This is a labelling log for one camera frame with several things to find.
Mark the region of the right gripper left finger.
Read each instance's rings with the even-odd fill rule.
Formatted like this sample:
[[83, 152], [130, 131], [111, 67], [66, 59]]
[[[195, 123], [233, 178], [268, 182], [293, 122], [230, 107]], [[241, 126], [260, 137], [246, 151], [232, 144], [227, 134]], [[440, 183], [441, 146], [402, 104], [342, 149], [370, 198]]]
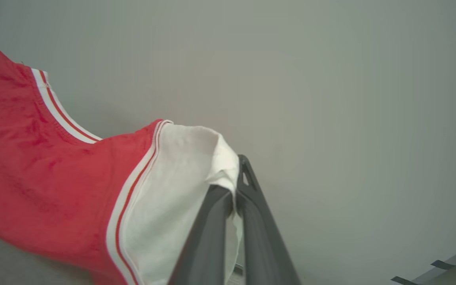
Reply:
[[210, 185], [168, 281], [169, 285], [223, 285], [230, 190]]

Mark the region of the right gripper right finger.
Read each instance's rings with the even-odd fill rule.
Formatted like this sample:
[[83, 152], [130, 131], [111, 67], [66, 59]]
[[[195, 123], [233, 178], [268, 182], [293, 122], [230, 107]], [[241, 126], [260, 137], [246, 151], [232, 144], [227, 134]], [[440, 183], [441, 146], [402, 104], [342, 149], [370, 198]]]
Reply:
[[297, 271], [249, 159], [239, 154], [237, 213], [243, 220], [245, 283], [300, 285]]

